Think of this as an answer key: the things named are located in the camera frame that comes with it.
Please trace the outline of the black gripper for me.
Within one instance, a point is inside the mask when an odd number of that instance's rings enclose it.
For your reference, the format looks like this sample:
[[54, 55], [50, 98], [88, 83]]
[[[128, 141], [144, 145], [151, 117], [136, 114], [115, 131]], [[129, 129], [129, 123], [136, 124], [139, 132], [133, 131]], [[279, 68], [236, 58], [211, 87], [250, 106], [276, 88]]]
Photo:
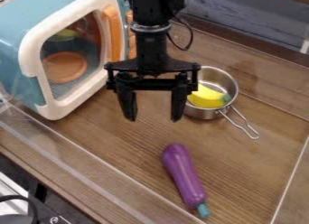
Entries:
[[180, 120], [187, 92], [197, 89], [197, 63], [179, 61], [167, 55], [169, 23], [144, 26], [129, 25], [135, 33], [136, 57], [104, 65], [107, 88], [116, 91], [123, 116], [135, 121], [137, 114], [133, 90], [171, 90], [171, 120]]

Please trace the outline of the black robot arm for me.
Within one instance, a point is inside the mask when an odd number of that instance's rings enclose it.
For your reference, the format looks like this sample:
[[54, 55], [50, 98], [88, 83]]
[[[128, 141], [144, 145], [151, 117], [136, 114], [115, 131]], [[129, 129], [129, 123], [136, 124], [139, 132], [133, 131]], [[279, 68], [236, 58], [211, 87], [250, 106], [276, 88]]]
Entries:
[[169, 20], [184, 8], [184, 0], [128, 0], [132, 11], [129, 29], [135, 33], [136, 57], [105, 64], [105, 87], [117, 94], [123, 116], [136, 118], [136, 92], [159, 90], [171, 93], [169, 118], [180, 120], [187, 96], [197, 89], [193, 62], [175, 60], [167, 55]]

